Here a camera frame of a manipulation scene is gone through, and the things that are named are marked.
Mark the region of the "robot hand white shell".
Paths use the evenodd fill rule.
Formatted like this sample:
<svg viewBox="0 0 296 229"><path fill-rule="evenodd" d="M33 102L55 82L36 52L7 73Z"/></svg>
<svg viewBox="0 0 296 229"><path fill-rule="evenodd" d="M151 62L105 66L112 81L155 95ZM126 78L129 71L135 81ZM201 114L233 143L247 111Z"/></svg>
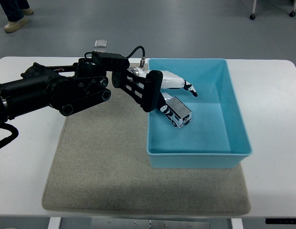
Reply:
<svg viewBox="0 0 296 229"><path fill-rule="evenodd" d="M172 108L168 102L173 99L170 95L162 94L160 89L180 89L183 88L186 91L192 93L197 97L198 94L191 83L183 79L182 77L169 72L169 71L145 71L143 68L137 67L134 72L138 77L142 77L148 80L153 80L149 87L144 86L142 83L138 83L138 86L145 91L145 99L152 102L154 107L162 112L167 117L175 115L177 108Z"/></svg>

